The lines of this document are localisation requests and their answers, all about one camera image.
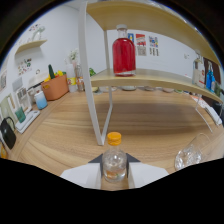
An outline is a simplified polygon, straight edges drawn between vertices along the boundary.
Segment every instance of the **white shelf leg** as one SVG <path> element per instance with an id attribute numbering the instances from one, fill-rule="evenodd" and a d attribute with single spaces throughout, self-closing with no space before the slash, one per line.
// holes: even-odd
<path id="1" fill-rule="evenodd" d="M 83 72 L 83 79 L 84 79 L 84 84 L 85 84 L 87 103 L 88 103 L 90 117 L 91 117 L 92 124 L 93 124 L 93 129 L 94 129 L 94 132 L 96 135 L 97 143 L 98 143 L 98 145 L 104 145 L 107 128 L 109 125 L 110 116 L 111 116 L 111 112 L 112 112 L 112 108 L 113 108 L 112 93 L 111 93 L 111 87 L 110 87 L 109 88 L 110 108 L 109 108 L 109 111 L 107 114 L 106 122 L 105 122 L 105 125 L 103 128 L 103 133 L 101 136 L 99 122 L 98 122 L 98 118 L 97 118 L 97 114 L 96 114 L 94 98 L 93 98 L 93 93 L 92 93 L 92 85 L 91 85 L 89 66 L 88 66 L 88 60 L 87 60 L 86 7 L 87 7 L 87 2 L 83 2 L 81 4 L 80 10 L 79 10 L 78 37 L 79 37 L 80 61 L 81 61 L 81 65 L 82 65 L 82 72 Z"/>
<path id="2" fill-rule="evenodd" d="M 196 104 L 195 110 L 199 113 L 199 115 L 201 116 L 201 118 L 205 121 L 205 123 L 206 123 L 207 126 L 209 127 L 211 133 L 213 133 L 211 127 L 210 127 L 209 124 L 208 124 L 208 122 L 205 120 L 205 118 L 202 116 L 202 114 L 198 111 L 198 103 L 199 103 L 199 100 L 200 100 L 201 97 L 202 97 L 202 95 L 198 94 L 198 100 L 197 100 L 197 104 Z"/>
<path id="3" fill-rule="evenodd" d="M 108 39 L 107 39 L 107 31 L 104 31 L 104 46 L 105 46 L 105 55 L 106 55 L 106 66 L 108 69 L 110 69 L 110 59 L 109 59 L 109 49 L 108 49 Z M 111 116 L 111 112 L 113 109 L 113 100 L 112 100 L 112 90 L 111 90 L 111 86 L 108 86 L 109 89 L 109 102 L 110 102 L 110 108 L 107 114 L 107 119 L 103 128 L 103 133 L 102 133 L 102 138 L 105 139 L 106 137 L 106 133 L 107 133 L 107 128 L 108 128 L 108 124 L 110 121 L 110 116 Z"/>

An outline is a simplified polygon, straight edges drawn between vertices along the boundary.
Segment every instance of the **white tray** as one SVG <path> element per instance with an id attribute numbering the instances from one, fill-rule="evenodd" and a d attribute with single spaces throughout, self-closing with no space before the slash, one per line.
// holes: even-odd
<path id="1" fill-rule="evenodd" d="M 15 125 L 18 132 L 22 134 L 39 114 L 39 110 L 32 110 L 27 114 L 26 119 L 22 123 L 18 121 Z"/>

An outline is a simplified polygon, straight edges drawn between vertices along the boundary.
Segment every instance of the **red liquid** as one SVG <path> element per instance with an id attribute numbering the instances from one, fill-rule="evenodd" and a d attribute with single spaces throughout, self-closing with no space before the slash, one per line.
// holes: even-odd
<path id="1" fill-rule="evenodd" d="M 133 76 L 135 74 L 135 46 L 128 38 L 119 38 L 114 41 L 113 66 L 115 76 Z"/>

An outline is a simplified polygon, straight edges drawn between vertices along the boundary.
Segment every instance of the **bottle cap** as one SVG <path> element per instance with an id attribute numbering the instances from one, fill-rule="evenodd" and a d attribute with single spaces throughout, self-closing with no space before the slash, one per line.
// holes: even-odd
<path id="1" fill-rule="evenodd" d="M 119 132 L 110 132 L 107 135 L 107 140 L 109 145 L 120 145 L 121 144 L 121 134 Z"/>
<path id="2" fill-rule="evenodd" d="M 116 26 L 116 28 L 117 28 L 117 30 L 118 29 L 126 29 L 126 30 L 128 29 L 127 25 L 125 25 L 125 24 L 119 24 Z"/>

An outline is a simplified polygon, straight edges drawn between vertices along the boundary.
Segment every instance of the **shelf board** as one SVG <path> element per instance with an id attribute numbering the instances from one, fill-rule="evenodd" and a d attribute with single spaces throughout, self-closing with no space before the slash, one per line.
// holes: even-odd
<path id="1" fill-rule="evenodd" d="M 116 77 L 112 69 L 106 69 L 91 77 L 91 84 L 98 86 L 152 86 L 185 90 L 202 94 L 220 103 L 222 100 L 207 89 L 192 84 L 192 79 L 182 75 L 148 69 L 136 69 L 136 76 Z"/>
<path id="2" fill-rule="evenodd" d="M 26 44 L 22 44 L 19 46 L 19 48 L 16 51 L 16 54 L 25 51 L 27 49 L 31 49 L 34 47 L 40 47 L 43 43 L 45 43 L 47 40 L 37 40 L 37 41 L 32 41 Z"/>
<path id="3" fill-rule="evenodd" d="M 203 57 L 220 65 L 214 51 L 201 34 L 163 9 L 137 2 L 103 1 L 88 4 L 87 13 L 104 31 L 114 30 L 118 24 L 126 24 L 128 29 L 162 34 L 193 50 L 199 49 Z"/>

